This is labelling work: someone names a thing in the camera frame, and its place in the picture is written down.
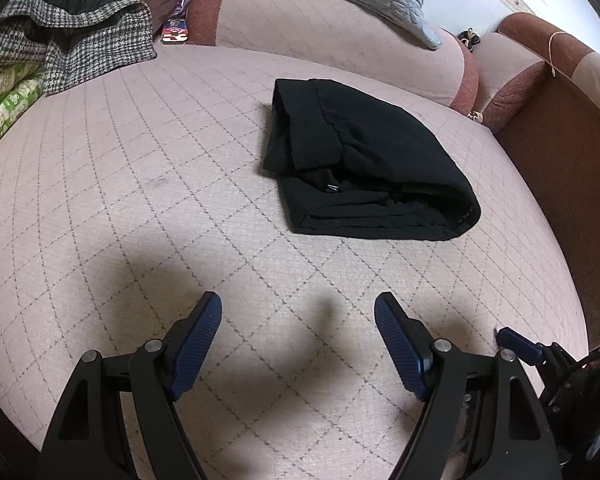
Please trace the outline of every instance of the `blue gripper pad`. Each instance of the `blue gripper pad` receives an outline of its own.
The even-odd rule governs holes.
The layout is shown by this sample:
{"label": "blue gripper pad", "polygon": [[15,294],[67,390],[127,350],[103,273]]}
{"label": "blue gripper pad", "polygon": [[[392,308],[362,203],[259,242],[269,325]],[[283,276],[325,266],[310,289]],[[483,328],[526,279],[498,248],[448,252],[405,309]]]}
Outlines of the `blue gripper pad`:
{"label": "blue gripper pad", "polygon": [[544,363],[542,348],[508,326],[498,330],[496,343],[501,348],[513,350],[529,366],[538,366]]}
{"label": "blue gripper pad", "polygon": [[[178,400],[183,393],[192,389],[206,354],[209,352],[211,342],[216,336],[221,318],[222,301],[220,296],[214,292],[206,292],[189,318],[176,322],[183,323],[183,325],[178,327],[174,324],[170,330],[170,334],[172,331],[176,332],[171,342],[171,345],[176,347],[172,365],[173,381],[168,388],[173,400]],[[191,323],[192,327],[188,330],[187,325]],[[179,328],[184,328],[188,334],[182,333],[182,330],[178,330]]]}
{"label": "blue gripper pad", "polygon": [[[390,292],[383,292],[376,298],[374,316],[405,389],[413,392],[418,400],[426,400],[430,393],[426,373],[432,366],[429,344],[433,339],[424,325],[409,319]],[[418,333],[419,327],[410,326],[411,323],[420,323],[425,336]]]}

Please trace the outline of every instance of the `folded black pants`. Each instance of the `folded black pants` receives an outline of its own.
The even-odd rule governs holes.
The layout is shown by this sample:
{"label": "folded black pants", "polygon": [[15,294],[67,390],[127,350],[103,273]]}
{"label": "folded black pants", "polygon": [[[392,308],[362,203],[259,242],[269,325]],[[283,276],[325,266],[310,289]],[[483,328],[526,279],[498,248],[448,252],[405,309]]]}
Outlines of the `folded black pants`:
{"label": "folded black pants", "polygon": [[471,184],[424,124],[331,80],[276,81],[264,168],[298,233],[449,240],[480,218]]}

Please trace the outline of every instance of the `sofa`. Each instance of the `sofa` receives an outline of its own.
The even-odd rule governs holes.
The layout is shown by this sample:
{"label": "sofa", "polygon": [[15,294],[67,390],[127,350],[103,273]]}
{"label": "sofa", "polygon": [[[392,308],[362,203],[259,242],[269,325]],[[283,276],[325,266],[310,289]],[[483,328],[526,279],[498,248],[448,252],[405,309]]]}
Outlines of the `sofa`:
{"label": "sofa", "polygon": [[[600,57],[554,36],[554,77],[555,30],[528,14],[472,55],[441,29],[424,50],[345,0],[262,1],[193,0],[194,44],[41,98],[0,141],[0,407],[35,446],[83,352],[163,336],[206,290],[222,323],[177,409],[212,479],[388,478],[421,404],[376,330],[380,292],[473,352],[493,354],[503,326],[577,358],[595,341]],[[480,221],[445,242],[291,232],[261,169],[277,78],[415,115]]]}

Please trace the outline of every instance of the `screw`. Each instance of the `screw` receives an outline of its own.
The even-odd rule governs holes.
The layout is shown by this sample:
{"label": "screw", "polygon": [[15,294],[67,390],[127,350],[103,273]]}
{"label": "screw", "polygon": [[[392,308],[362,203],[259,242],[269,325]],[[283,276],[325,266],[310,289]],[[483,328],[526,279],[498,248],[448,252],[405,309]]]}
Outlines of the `screw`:
{"label": "screw", "polygon": [[98,357],[98,353],[95,350],[87,350],[84,354],[82,354],[82,362],[94,362],[96,360],[96,357]]}
{"label": "screw", "polygon": [[507,363],[512,363],[516,360],[516,353],[508,348],[500,350],[500,357],[502,357]]}
{"label": "screw", "polygon": [[144,344],[144,349],[147,352],[157,352],[160,348],[162,348],[162,341],[159,339],[149,339],[149,341]]}
{"label": "screw", "polygon": [[438,352],[449,352],[453,348],[452,344],[446,339],[436,339],[433,343],[433,347]]}

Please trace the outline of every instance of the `green patterned fabric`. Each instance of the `green patterned fabric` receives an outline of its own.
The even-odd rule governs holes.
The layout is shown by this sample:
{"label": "green patterned fabric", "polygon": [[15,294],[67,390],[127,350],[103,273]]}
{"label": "green patterned fabric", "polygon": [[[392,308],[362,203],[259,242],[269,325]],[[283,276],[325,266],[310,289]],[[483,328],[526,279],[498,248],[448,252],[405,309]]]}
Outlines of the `green patterned fabric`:
{"label": "green patterned fabric", "polygon": [[0,69],[0,102],[13,86],[40,68],[37,63],[18,63]]}
{"label": "green patterned fabric", "polygon": [[8,91],[0,101],[0,138],[42,94],[43,75],[29,76]]}

